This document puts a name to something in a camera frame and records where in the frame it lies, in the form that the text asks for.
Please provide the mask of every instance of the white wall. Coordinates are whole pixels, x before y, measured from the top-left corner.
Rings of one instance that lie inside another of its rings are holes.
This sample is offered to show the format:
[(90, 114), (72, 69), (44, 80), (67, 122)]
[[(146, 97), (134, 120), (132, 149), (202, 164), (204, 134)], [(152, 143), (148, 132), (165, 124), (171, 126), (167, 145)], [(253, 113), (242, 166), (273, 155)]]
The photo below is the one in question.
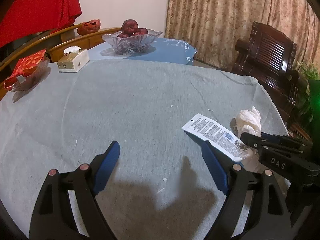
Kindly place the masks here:
[(82, 15), (76, 24), (100, 19), (101, 28), (121, 27), (127, 19), (134, 19), (139, 27), (165, 30), (168, 0), (79, 0)]

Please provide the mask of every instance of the red cloth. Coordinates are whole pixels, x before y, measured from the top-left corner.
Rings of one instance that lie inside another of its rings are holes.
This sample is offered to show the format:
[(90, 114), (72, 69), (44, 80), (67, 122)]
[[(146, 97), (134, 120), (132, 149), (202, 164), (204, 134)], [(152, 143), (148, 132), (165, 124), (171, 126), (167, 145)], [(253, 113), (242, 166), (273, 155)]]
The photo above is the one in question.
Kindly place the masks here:
[(0, 23), (0, 47), (27, 35), (70, 26), (79, 0), (15, 0)]

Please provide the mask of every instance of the floor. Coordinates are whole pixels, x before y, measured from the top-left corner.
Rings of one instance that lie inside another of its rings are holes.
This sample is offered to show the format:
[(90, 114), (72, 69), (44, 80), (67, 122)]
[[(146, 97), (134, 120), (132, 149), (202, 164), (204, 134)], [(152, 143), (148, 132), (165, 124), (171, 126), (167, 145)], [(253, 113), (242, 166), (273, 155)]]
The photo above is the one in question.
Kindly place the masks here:
[(205, 67), (205, 68), (215, 68), (214, 66), (206, 64), (206, 63), (199, 61), (199, 60), (194, 60), (193, 65), (198, 66), (198, 67)]

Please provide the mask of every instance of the crumpled tissue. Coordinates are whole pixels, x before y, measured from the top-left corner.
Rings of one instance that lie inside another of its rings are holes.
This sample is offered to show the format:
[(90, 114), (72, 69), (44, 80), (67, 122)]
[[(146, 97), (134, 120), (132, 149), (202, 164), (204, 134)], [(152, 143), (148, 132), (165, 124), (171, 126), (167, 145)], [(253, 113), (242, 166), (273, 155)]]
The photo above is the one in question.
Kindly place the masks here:
[[(252, 107), (252, 110), (241, 110), (236, 116), (236, 126), (238, 137), (240, 138), (244, 132), (261, 137), (261, 116), (259, 111)], [(259, 158), (256, 155), (256, 150), (248, 149), (248, 155), (241, 161), (247, 171), (257, 172), (260, 170)]]
[(254, 106), (252, 107), (252, 111), (241, 110), (236, 116), (238, 137), (240, 138), (244, 132), (261, 137), (260, 119), (260, 113)]
[(67, 54), (67, 53), (73, 52), (73, 53), (77, 53), (77, 54), (78, 54), (80, 49), (81, 49), (81, 48), (78, 47), (78, 46), (72, 46), (72, 47), (66, 48), (66, 49), (63, 51), (63, 53), (64, 53), (64, 54)]

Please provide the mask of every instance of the table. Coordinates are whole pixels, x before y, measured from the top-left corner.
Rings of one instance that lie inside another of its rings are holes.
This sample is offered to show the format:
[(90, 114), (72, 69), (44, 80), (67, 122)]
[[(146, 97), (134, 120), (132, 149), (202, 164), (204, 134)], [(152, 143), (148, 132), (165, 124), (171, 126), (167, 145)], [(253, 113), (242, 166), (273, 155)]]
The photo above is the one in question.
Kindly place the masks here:
[[(0, 101), (0, 198), (25, 234), (48, 171), (73, 171), (117, 140), (118, 165), (96, 197), (116, 237), (203, 239), (225, 196), (181, 127), (201, 113), (231, 130), (239, 111), (255, 106), (263, 132), (286, 134), (249, 76), (127, 59), (91, 61), (79, 73), (49, 68), (32, 90)], [(245, 206), (235, 234), (247, 213)]]
[(107, 42), (89, 49), (89, 57), (91, 60), (127, 58), (186, 65), (193, 65), (193, 56), (195, 53), (196, 48), (187, 42), (166, 38), (155, 39), (147, 53), (118, 55)]

